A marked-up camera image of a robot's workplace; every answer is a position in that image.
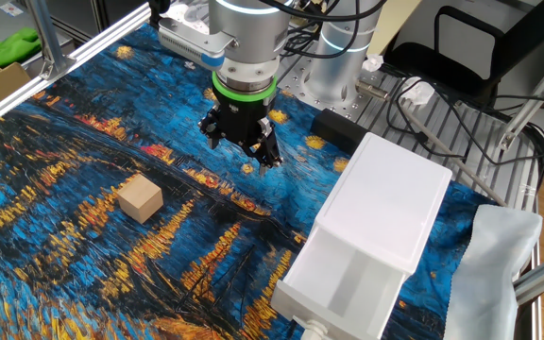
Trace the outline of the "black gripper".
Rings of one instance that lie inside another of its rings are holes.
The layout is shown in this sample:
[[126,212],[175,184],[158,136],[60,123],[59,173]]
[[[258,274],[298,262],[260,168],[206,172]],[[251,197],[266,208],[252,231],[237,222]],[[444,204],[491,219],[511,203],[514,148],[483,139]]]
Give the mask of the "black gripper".
[[226,96],[217,99],[198,122],[202,134],[207,137],[210,149],[216,149],[222,139],[242,144],[245,153],[260,164],[259,175],[282,164],[275,125],[267,119],[273,107],[272,99],[239,101]]

